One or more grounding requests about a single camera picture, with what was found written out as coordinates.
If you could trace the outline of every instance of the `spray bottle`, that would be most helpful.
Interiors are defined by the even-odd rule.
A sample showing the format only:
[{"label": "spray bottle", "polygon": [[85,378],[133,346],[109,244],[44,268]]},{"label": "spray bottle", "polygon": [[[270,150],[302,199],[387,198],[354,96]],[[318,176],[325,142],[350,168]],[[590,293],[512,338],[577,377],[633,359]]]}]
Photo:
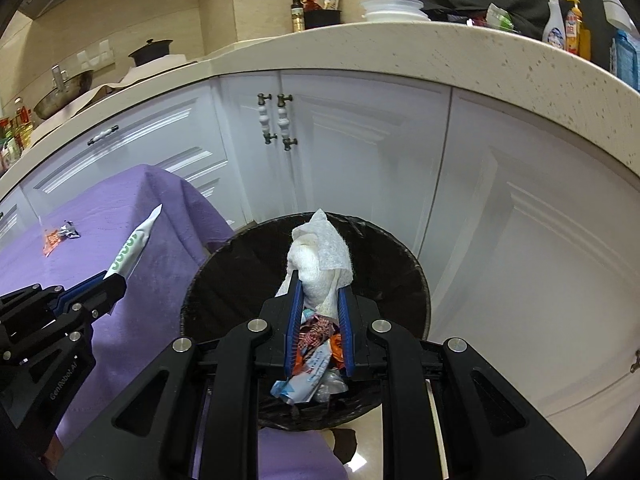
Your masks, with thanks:
[{"label": "spray bottle", "polygon": [[564,20],[558,0],[549,0],[549,21],[542,33],[542,41],[564,50]]},{"label": "spray bottle", "polygon": [[578,50],[580,48],[580,29],[582,25],[582,11],[578,9],[580,0],[566,1],[574,3],[574,6],[566,14],[566,20],[564,20],[566,50],[572,54],[578,54]]}]

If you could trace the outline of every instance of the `pot lid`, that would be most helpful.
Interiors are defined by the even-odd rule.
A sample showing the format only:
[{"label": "pot lid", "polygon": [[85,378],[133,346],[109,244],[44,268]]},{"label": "pot lid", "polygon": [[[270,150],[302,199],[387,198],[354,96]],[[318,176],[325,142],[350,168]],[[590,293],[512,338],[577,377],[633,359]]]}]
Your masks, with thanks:
[{"label": "pot lid", "polygon": [[129,54],[129,57],[134,57],[137,56],[138,54],[144,52],[146,49],[148,49],[150,46],[153,47],[154,45],[158,45],[158,44],[164,44],[164,45],[168,45],[169,43],[171,43],[173,40],[159,40],[159,41],[154,41],[153,38],[151,40],[146,40],[146,45],[145,46],[141,46],[139,49],[134,50],[131,54]]}]

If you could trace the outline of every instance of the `blue gripper pad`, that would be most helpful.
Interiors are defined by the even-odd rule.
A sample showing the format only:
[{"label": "blue gripper pad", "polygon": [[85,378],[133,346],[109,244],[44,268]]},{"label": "blue gripper pad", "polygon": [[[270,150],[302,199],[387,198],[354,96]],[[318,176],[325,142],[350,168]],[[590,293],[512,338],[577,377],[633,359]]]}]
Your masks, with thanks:
[{"label": "blue gripper pad", "polygon": [[96,274],[95,276],[90,277],[88,280],[84,280],[82,283],[78,283],[76,286],[73,286],[69,290],[63,292],[56,301],[56,306],[52,307],[51,311],[53,315],[58,317],[61,314],[66,314],[64,312],[65,305],[69,306],[74,303],[73,299],[80,296],[84,291],[86,291],[89,287],[93,286],[95,283],[101,282],[104,279],[104,275],[107,273],[106,270]]},{"label": "blue gripper pad", "polygon": [[289,311],[289,323],[287,325],[287,335],[285,337],[286,346],[284,354],[284,371],[287,377],[291,377],[293,375],[293,368],[296,365],[298,336],[300,336],[300,320],[302,319],[302,307],[304,305],[302,282],[297,279],[297,273],[295,273],[291,279],[289,287],[292,286],[295,287],[295,289],[291,309]]},{"label": "blue gripper pad", "polygon": [[342,357],[347,377],[351,377],[355,370],[355,358],[353,355],[353,330],[349,316],[349,305],[344,287],[338,289],[338,321],[340,322],[340,336],[342,338]]}]

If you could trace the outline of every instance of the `drawer handle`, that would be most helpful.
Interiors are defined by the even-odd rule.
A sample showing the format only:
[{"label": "drawer handle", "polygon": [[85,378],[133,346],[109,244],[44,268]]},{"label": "drawer handle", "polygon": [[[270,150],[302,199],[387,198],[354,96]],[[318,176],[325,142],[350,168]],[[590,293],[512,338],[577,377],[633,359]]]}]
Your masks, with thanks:
[{"label": "drawer handle", "polygon": [[284,94],[278,94],[278,126],[280,127],[280,133],[282,134],[282,143],[284,144],[284,151],[290,152],[292,144],[297,144],[297,139],[291,139],[289,135],[289,115],[287,114],[287,104],[285,101],[293,101],[293,96]]},{"label": "drawer handle", "polygon": [[258,121],[260,121],[260,127],[262,128],[264,143],[271,144],[271,139],[277,139],[278,136],[271,135],[269,130],[269,113],[267,112],[266,99],[271,99],[271,94],[258,94]]},{"label": "drawer handle", "polygon": [[97,134],[95,137],[92,137],[91,139],[89,139],[87,141],[87,146],[91,146],[94,142],[98,142],[99,140],[104,139],[105,137],[110,136],[113,132],[115,132],[117,129],[119,128],[119,126],[117,124],[115,124],[114,126],[112,126],[111,128],[107,128],[106,130],[104,130],[103,132],[100,132],[99,134]]}]

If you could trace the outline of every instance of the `blue container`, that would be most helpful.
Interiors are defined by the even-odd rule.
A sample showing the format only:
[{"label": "blue container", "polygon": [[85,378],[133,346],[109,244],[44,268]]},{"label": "blue container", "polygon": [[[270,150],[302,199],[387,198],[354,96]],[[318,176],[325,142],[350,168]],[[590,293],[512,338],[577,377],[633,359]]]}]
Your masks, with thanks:
[{"label": "blue container", "polygon": [[610,50],[610,71],[631,88],[638,90],[638,51],[626,32],[617,31]]}]

